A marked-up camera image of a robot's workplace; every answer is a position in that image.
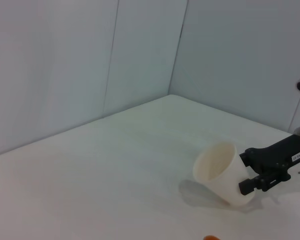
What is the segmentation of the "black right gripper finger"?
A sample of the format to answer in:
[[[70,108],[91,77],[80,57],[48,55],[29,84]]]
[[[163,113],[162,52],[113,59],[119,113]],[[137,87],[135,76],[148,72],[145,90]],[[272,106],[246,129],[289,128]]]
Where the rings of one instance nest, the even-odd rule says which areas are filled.
[[[252,168],[252,159],[251,159],[252,152],[251,151],[245,151],[245,152],[241,153],[239,156],[246,168],[248,168],[248,167]]]
[[[260,174],[252,179],[246,179],[238,184],[240,193],[246,196],[257,190],[267,192],[269,189],[278,185],[281,182],[290,180],[290,174],[287,172],[273,172],[267,174]]]

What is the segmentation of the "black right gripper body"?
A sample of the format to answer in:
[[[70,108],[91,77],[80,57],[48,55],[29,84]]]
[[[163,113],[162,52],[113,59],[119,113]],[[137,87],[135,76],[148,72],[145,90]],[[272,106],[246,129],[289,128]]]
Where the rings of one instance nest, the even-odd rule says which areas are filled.
[[[265,148],[248,148],[252,169],[261,175],[277,169],[289,169],[300,163],[300,136],[290,135]]]

